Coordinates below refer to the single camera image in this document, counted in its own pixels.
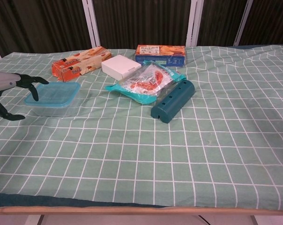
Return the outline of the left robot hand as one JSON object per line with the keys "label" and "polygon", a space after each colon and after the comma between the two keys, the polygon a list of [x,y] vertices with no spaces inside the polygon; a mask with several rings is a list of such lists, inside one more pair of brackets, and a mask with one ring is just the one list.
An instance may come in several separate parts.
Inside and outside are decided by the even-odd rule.
{"label": "left robot hand", "polygon": [[[30,76],[26,74],[19,73],[6,73],[0,72],[0,97],[2,93],[6,90],[12,89],[14,87],[20,87],[28,89],[35,101],[39,100],[37,89],[33,83],[49,84],[47,80],[39,76]],[[0,102],[0,117],[9,121],[23,120],[25,117],[19,114],[11,114]]]}

